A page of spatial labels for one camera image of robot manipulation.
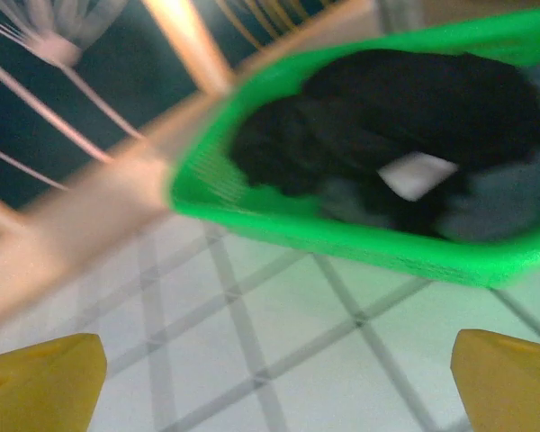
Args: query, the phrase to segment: grout line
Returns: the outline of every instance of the grout line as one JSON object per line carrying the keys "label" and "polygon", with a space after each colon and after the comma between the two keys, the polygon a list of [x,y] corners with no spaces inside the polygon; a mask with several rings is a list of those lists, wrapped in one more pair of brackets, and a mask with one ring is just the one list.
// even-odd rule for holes
{"label": "grout line", "polygon": [[365,316],[369,320],[378,318],[389,309],[397,306],[401,302],[404,302],[409,297],[423,290],[427,286],[431,285],[434,281],[421,277],[412,277],[409,281],[392,288],[391,292],[376,301],[374,304],[361,310],[360,305],[355,301],[350,291],[346,288],[346,284],[342,281],[342,278],[338,275],[336,268],[328,261],[324,256],[313,255],[314,261],[322,271],[326,280],[330,283],[330,286],[334,288],[338,298],[342,301],[346,310],[350,310],[352,317]]}
{"label": "grout line", "polygon": [[470,420],[468,418],[462,418],[444,432],[473,432],[473,430]]}
{"label": "grout line", "polygon": [[406,374],[398,366],[390,350],[384,345],[380,337],[374,332],[372,326],[368,323],[364,324],[360,329],[363,339],[370,346],[373,354],[378,359],[378,363],[386,372],[398,394],[406,402],[410,413],[420,424],[423,430],[437,430],[437,425],[432,419],[426,405],[419,397],[418,392],[412,387]]}
{"label": "grout line", "polygon": [[490,290],[490,292],[540,338],[540,321],[534,315],[527,311],[510,295],[496,290]]}
{"label": "grout line", "polygon": [[268,280],[272,279],[274,276],[302,261],[307,256],[308,254],[306,252],[301,252],[300,250],[293,249],[292,251],[288,251],[284,255],[278,257],[272,263],[259,269],[250,276],[247,276],[242,282],[238,282],[229,287],[229,291],[234,291],[237,289],[242,294],[249,293]]}
{"label": "grout line", "polygon": [[228,231],[221,225],[202,221],[205,236],[209,239],[223,239],[228,235]]}
{"label": "grout line", "polygon": [[188,432],[206,419],[214,417],[229,406],[243,400],[254,391],[255,385],[252,380],[242,382],[206,405],[202,405],[199,409],[180,418],[175,424],[161,429],[160,432]]}
{"label": "grout line", "polygon": [[36,301],[23,314],[24,325],[18,332],[18,347],[28,347],[49,340],[48,317],[52,307],[50,299]]}
{"label": "grout line", "polygon": [[[150,264],[150,268],[157,267],[157,253],[154,239],[139,238],[138,260],[140,286],[143,285],[142,269],[145,264]],[[154,290],[142,291],[142,313],[144,316],[144,330],[146,338],[151,339],[154,334],[165,328],[165,315],[162,307],[162,298],[160,295],[161,280],[156,282]],[[160,349],[160,344],[147,343],[148,348],[148,367],[150,377],[150,394],[152,398],[152,417],[154,419],[154,428],[161,429],[170,424],[175,424],[176,415],[176,397],[174,393],[174,378],[170,368],[170,356],[166,348]]]}
{"label": "grout line", "polygon": [[206,236],[196,238],[168,258],[161,262],[157,262],[156,269],[158,270],[159,277],[173,272],[179,266],[182,266],[198,254],[207,250],[211,242],[216,243],[220,240],[221,238],[210,238]]}
{"label": "grout line", "polygon": [[[114,292],[111,292],[103,299],[99,299],[94,303],[91,302],[91,299],[97,298],[98,290],[95,290],[95,293],[92,292],[90,287],[86,286],[86,282],[95,281],[95,284],[99,284],[99,278],[97,277],[97,272],[92,271],[92,269],[85,269],[86,277],[82,278],[79,285],[80,295],[79,295],[79,313],[77,317],[72,317],[68,319],[67,322],[61,324],[60,326],[54,328],[51,333],[55,334],[59,329],[68,327],[68,323],[72,320],[79,322],[77,329],[82,329],[98,318],[106,315],[110,311],[120,307],[124,302],[127,302],[132,296],[136,295],[140,291],[144,291],[146,288],[155,284],[163,275],[167,275],[171,271],[174,271],[179,266],[182,266],[192,258],[194,258],[199,253],[207,249],[208,243],[204,241],[204,238],[199,238],[199,241],[194,241],[191,244],[183,247],[176,253],[174,253],[168,260],[170,260],[170,265],[173,265],[172,268],[169,268],[164,274],[161,274],[160,270],[161,264],[157,264],[154,267],[148,268],[142,272],[139,276],[133,278],[127,283],[123,283],[121,286],[116,288]],[[148,277],[148,274],[154,274],[155,277]]]}
{"label": "grout line", "polygon": [[[238,286],[234,269],[232,268],[232,262],[224,244],[220,242],[218,245],[210,245],[210,252],[224,291],[228,292],[229,288]],[[254,330],[252,319],[241,297],[232,301],[227,296],[226,302],[238,335],[242,354],[246,359],[247,368],[250,374],[255,376],[260,371],[266,369],[266,360],[264,359],[256,331]],[[264,387],[263,391],[256,389],[256,396],[260,401],[268,430],[270,432],[287,432],[289,429],[286,425],[286,418],[274,386],[270,381],[267,381]]]}
{"label": "grout line", "polygon": [[[252,274],[248,280],[250,281],[248,283],[248,290],[250,291],[252,284],[254,281],[259,281],[260,283],[265,282],[268,277],[267,274],[271,269],[277,269],[277,268],[287,268],[287,263],[284,261],[282,265],[277,265],[276,262],[281,261],[284,257],[277,258],[274,262],[270,263],[269,265],[259,269],[257,272]],[[213,297],[209,299],[207,302],[203,303],[198,308],[194,309],[190,313],[186,314],[180,319],[177,319],[176,321],[172,322],[171,324],[168,324],[165,328],[158,331],[157,333],[153,334],[149,341],[153,343],[158,343],[161,345],[164,345],[171,340],[178,338],[180,335],[184,334],[189,329],[197,326],[204,320],[207,320],[210,316],[214,315],[215,313],[218,313],[225,309],[227,307],[227,299],[224,296],[224,294],[220,294],[216,297]],[[83,323],[83,326],[85,327],[88,325],[88,321],[85,321]],[[112,361],[110,369],[112,369],[114,374],[118,374],[122,370],[126,369],[130,365],[133,365],[134,363],[137,363],[141,358],[144,357],[144,354],[139,350],[139,347],[134,347],[133,349],[127,351],[125,354],[121,355],[117,359],[114,359]]]}
{"label": "grout line", "polygon": [[383,299],[369,306],[364,314],[368,317],[368,319],[374,320],[383,315],[385,312],[389,311],[394,306],[397,306],[416,293],[419,293],[424,288],[427,288],[433,282],[434,281],[430,279],[423,279],[420,277],[410,279],[398,287],[395,292],[388,294]]}
{"label": "grout line", "polygon": [[272,380],[290,372],[293,368],[301,365],[306,360],[314,357],[316,354],[336,344],[339,340],[345,338],[356,330],[356,323],[353,319],[344,321],[329,331],[315,337],[312,341],[299,349],[281,358],[268,367],[268,375]]}
{"label": "grout line", "polygon": [[[354,299],[346,285],[338,275],[336,269],[329,263],[329,261],[322,256],[314,256],[316,263],[320,270],[324,273],[326,279],[330,283],[334,293],[340,299],[346,311],[351,317],[364,317],[360,321],[359,328],[366,344],[372,349],[374,356],[378,359],[378,362],[382,369],[386,372],[388,378],[390,378],[394,387],[398,391],[398,394],[402,397],[406,406],[414,419],[422,427],[423,430],[433,431],[437,429],[437,425],[430,416],[428,409],[424,402],[419,397],[416,390],[412,387],[405,373],[400,369],[396,361],[392,358],[392,354],[388,348],[384,345],[382,340],[376,335],[374,329],[369,324],[370,318],[367,313],[360,310],[360,306]],[[409,298],[413,293],[417,293],[424,287],[431,284],[428,279],[414,278],[411,281],[406,282],[401,287],[397,288],[397,291],[402,291],[403,287],[406,287],[406,295],[401,295],[395,302],[390,302],[382,311],[387,311],[389,308],[396,306],[403,300]]]}
{"label": "grout line", "polygon": [[117,374],[125,371],[130,366],[136,364],[148,355],[148,343],[145,341],[141,345],[129,349],[124,354],[116,357],[108,363],[106,381],[111,380]]}

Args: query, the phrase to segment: orange wire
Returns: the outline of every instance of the orange wire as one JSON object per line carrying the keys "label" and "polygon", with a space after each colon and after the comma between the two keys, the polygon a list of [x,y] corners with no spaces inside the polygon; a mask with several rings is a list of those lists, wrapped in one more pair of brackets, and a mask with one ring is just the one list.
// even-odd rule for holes
{"label": "orange wire", "polygon": [[286,24],[286,26],[290,30],[296,30],[296,24],[290,19],[290,15],[284,10],[284,8],[280,5],[280,2],[278,0],[268,0],[270,2],[270,5],[276,12],[276,15],[280,17],[280,19]]}
{"label": "orange wire", "polygon": [[240,0],[229,0],[229,3],[236,6],[240,11],[248,13],[248,8]]}
{"label": "orange wire", "polygon": [[262,6],[266,16],[270,18],[272,24],[282,33],[288,32],[288,27],[284,25],[284,22],[280,19],[280,16],[276,14],[276,11],[270,7],[266,0],[257,0],[257,2]]}
{"label": "orange wire", "polygon": [[304,6],[302,6],[302,3],[300,3],[300,0],[290,0],[290,6],[294,11],[296,11],[298,16],[300,16],[303,21],[310,18],[308,12],[306,12],[306,9],[304,9]]}
{"label": "orange wire", "polygon": [[226,18],[228,18],[228,21],[231,22],[231,24],[234,26],[236,30],[248,41],[250,42],[254,48],[257,50],[263,50],[264,46],[256,39],[250,31],[244,26],[244,24],[240,21],[240,19],[232,12],[232,10],[229,8],[229,6],[226,4],[225,0],[214,0],[216,2],[216,5],[222,10],[224,15],[226,15]]}
{"label": "orange wire", "polygon": [[274,39],[278,39],[280,35],[272,26],[272,24],[266,19],[262,10],[258,7],[254,0],[244,0],[244,3],[248,6],[252,14],[256,17],[258,22],[264,27],[264,30],[272,36]]}

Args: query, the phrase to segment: dark green wall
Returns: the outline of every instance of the dark green wall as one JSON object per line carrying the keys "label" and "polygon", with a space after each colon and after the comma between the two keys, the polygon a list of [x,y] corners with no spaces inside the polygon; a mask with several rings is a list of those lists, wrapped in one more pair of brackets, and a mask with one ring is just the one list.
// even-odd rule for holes
{"label": "dark green wall", "polygon": [[[0,21],[7,23],[1,14]],[[99,147],[109,149],[125,136],[61,72],[3,36],[0,65]],[[136,127],[196,90],[138,0],[129,1],[76,71]],[[0,150],[59,181],[92,160],[1,83]],[[14,208],[47,188],[0,160],[0,199]]]}

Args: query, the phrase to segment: dark clothes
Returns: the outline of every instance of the dark clothes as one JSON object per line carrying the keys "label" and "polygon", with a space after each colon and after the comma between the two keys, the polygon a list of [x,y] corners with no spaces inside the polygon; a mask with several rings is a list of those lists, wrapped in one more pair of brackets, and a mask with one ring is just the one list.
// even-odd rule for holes
{"label": "dark clothes", "polygon": [[[360,51],[318,70],[299,94],[253,112],[229,157],[252,186],[320,194],[322,210],[335,219],[441,238],[451,231],[438,221],[452,210],[453,197],[472,194],[473,176],[533,160],[540,149],[539,99],[522,71],[495,60]],[[413,152],[458,165],[415,202],[378,174]],[[334,196],[345,188],[354,203]]]}
{"label": "dark clothes", "polygon": [[540,224],[540,151],[529,163],[473,175],[470,192],[448,199],[436,230],[458,241],[508,239]]}

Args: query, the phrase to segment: white wire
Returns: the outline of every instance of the white wire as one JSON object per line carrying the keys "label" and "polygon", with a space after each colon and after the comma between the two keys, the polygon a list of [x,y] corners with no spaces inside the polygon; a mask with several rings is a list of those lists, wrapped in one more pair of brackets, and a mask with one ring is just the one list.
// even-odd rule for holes
{"label": "white wire", "polygon": [[26,12],[38,33],[54,32],[54,12],[50,0],[24,0]]}
{"label": "white wire", "polygon": [[23,164],[22,162],[18,162],[16,159],[14,159],[13,157],[9,157],[8,155],[3,153],[2,151],[0,151],[0,158],[4,162],[7,162],[8,164],[12,165],[13,167],[16,167],[16,168],[20,169],[24,173],[36,178],[37,180],[40,180],[40,181],[44,182],[47,185],[56,187],[57,189],[60,189],[62,191],[68,191],[69,190],[63,184],[60,184],[60,183],[52,180],[51,178],[40,174],[38,171],[33,170],[32,168],[30,168],[29,166]]}
{"label": "white wire", "polygon": [[36,37],[36,32],[32,30],[26,21],[24,14],[12,0],[0,0],[0,10],[27,36]]}
{"label": "white wire", "polygon": [[24,44],[22,37],[19,34],[14,33],[13,31],[10,31],[7,27],[3,26],[1,23],[0,23],[0,34],[3,35],[5,38],[8,38],[10,41],[16,42],[17,44],[22,45],[23,47],[26,48],[26,45]]}
{"label": "white wire", "polygon": [[96,158],[102,162],[112,162],[112,158],[108,156],[104,151],[99,149],[92,141],[74,129],[67,121],[62,119],[54,111],[52,111],[46,104],[38,99],[34,94],[28,91],[26,87],[21,85],[16,79],[8,72],[0,67],[0,82],[7,86],[15,95],[20,97],[26,104],[28,104],[37,114],[39,114],[44,120],[53,125],[62,134],[79,146],[83,151],[88,153],[93,158]]}
{"label": "white wire", "polygon": [[78,1],[77,0],[55,0],[54,16],[56,24],[64,36],[73,40],[79,29],[78,21]]}
{"label": "white wire", "polygon": [[82,77],[76,73],[72,67],[65,67],[59,65],[58,68],[74,83],[82,93],[88,97],[103,113],[105,113],[111,120],[113,120],[118,126],[120,126],[126,133],[133,138],[144,140],[145,137],[136,130],[126,119],[121,117],[102,97],[98,95],[94,89],[88,85],[88,83],[82,79]]}
{"label": "white wire", "polygon": [[116,20],[128,0],[100,0],[81,22],[79,38],[83,50],[96,42]]}

